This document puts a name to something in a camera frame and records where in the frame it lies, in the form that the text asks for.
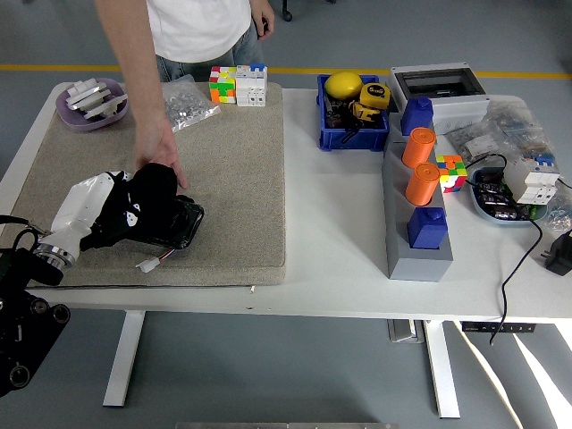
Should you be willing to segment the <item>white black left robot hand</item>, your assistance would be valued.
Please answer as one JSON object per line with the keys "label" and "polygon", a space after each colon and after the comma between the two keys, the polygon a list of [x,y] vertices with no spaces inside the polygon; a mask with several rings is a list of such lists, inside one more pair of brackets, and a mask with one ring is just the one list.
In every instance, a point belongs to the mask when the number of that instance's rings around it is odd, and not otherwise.
{"label": "white black left robot hand", "polygon": [[52,222],[51,234],[41,239],[38,250],[75,259],[80,242],[92,233],[102,217],[104,232],[134,227],[140,206],[133,203],[127,187],[133,175],[128,172],[102,172],[73,185]]}

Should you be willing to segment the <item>person's left hand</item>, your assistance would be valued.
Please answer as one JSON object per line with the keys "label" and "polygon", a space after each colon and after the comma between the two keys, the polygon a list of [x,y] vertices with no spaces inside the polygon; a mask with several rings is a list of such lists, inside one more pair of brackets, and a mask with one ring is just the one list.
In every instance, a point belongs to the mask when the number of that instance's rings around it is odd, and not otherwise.
{"label": "person's left hand", "polygon": [[275,15],[268,0],[250,0],[251,16],[257,30],[259,40],[273,35]]}

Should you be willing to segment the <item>person's right hand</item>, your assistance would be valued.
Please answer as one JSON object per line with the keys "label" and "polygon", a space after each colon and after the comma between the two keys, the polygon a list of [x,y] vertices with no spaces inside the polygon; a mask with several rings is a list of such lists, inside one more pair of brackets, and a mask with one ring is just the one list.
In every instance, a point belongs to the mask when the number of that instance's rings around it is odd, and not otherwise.
{"label": "person's right hand", "polygon": [[187,176],[181,167],[178,147],[171,124],[166,118],[136,123],[135,170],[138,171],[150,163],[171,167],[179,186],[183,189],[189,186]]}

